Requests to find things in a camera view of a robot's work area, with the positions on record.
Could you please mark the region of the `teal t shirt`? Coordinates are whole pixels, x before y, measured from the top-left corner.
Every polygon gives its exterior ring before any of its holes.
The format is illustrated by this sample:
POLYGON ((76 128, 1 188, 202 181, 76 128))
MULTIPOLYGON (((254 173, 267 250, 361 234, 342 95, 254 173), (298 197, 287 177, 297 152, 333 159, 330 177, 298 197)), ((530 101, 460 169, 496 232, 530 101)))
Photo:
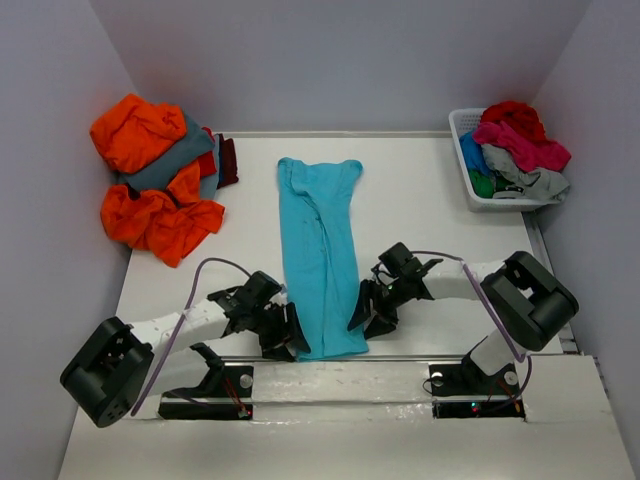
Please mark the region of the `teal t shirt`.
POLYGON ((302 361, 364 354, 364 331, 348 329, 360 277, 351 227, 351 200, 362 175, 357 160, 277 164, 279 217, 288 299, 295 304, 309 350, 302 361))

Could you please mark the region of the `orange t shirt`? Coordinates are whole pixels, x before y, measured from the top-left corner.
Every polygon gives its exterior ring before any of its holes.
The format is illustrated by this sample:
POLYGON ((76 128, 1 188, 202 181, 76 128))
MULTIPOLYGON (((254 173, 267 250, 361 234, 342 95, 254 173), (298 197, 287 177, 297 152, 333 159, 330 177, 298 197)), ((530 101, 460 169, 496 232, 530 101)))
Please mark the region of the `orange t shirt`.
POLYGON ((221 229, 218 141, 174 104, 130 93, 97 118, 90 139, 115 174, 100 218, 107 236, 175 268, 221 229))

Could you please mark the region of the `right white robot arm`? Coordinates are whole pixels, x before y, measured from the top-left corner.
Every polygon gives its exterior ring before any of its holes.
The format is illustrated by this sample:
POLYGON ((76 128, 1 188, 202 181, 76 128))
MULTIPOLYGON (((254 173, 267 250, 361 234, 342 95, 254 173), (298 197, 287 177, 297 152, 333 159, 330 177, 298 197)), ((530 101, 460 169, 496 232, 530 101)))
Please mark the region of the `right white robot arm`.
POLYGON ((576 297, 528 252, 486 263, 433 251, 422 262, 421 255, 402 242, 382 253, 360 284, 348 328, 373 338, 395 331, 399 309, 411 301, 480 302, 495 329, 459 363, 431 368, 425 385, 436 397, 491 395, 514 363, 529 363, 579 311, 576 297))

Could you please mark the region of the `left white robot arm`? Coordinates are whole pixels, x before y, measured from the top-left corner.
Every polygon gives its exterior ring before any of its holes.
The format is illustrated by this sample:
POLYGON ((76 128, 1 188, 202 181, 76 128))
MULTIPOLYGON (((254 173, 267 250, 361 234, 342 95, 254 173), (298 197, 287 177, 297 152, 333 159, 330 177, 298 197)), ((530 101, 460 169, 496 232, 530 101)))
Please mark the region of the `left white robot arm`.
POLYGON ((226 394, 242 419, 251 413, 222 358, 208 345, 244 331, 258 337, 268 360, 294 361, 295 353, 311 350, 294 303, 282 299, 283 287, 262 271, 239 286, 191 302, 180 313, 133 324, 114 316, 102 321, 60 375, 62 387, 99 428, 114 424, 146 395, 157 389, 161 363, 188 350, 203 360, 186 375, 190 387, 166 388, 185 403, 205 408, 206 398, 226 394))

